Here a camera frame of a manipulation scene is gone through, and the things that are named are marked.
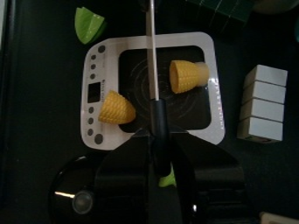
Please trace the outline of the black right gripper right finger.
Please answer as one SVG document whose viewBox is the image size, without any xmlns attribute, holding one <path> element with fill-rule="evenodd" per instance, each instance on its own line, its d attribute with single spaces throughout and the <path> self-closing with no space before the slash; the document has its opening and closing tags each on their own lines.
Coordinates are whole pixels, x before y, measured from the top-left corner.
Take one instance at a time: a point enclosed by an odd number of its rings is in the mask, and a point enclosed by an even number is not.
<svg viewBox="0 0 299 224">
<path fill-rule="evenodd" d="M 185 224 L 249 224 L 250 203 L 240 161 L 189 133 L 173 134 L 173 168 Z"/>
</svg>

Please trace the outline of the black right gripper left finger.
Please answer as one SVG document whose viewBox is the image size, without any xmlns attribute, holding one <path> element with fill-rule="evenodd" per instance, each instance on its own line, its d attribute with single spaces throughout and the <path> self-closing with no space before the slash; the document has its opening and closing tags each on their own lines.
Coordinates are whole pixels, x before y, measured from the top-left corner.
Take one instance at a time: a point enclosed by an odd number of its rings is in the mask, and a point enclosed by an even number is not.
<svg viewBox="0 0 299 224">
<path fill-rule="evenodd" d="M 147 224 L 150 133 L 139 130 L 113 150 L 95 177 L 98 224 Z"/>
</svg>

